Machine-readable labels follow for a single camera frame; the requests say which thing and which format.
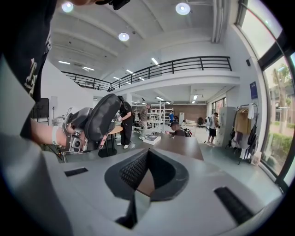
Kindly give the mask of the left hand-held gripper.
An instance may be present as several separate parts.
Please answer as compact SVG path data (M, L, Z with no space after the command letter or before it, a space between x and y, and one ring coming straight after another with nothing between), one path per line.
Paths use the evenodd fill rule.
M84 132L86 123L88 122L92 108L86 107L76 113L72 113L71 109L67 112L63 123L71 123L76 134L66 136L66 145L60 146L62 154L80 154L88 151L88 140ZM111 122L106 134L100 141L99 150L101 150L107 140L108 134L115 128L115 122Z

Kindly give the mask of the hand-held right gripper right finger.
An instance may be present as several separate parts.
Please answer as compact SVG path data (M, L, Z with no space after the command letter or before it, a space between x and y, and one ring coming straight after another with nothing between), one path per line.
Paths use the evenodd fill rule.
M154 149L148 150L147 166L154 182L151 201L173 200L188 184L189 172L186 167Z

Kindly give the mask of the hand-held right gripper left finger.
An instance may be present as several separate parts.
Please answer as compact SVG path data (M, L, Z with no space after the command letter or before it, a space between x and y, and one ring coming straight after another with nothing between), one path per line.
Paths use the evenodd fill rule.
M105 172L105 183L115 197L130 201L148 170L148 150L110 166Z

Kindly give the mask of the person's left hand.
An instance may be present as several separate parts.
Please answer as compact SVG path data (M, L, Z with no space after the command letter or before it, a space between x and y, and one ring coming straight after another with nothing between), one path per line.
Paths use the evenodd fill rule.
M71 123L63 123L61 127L61 134L65 136L76 134L75 129L72 127Z

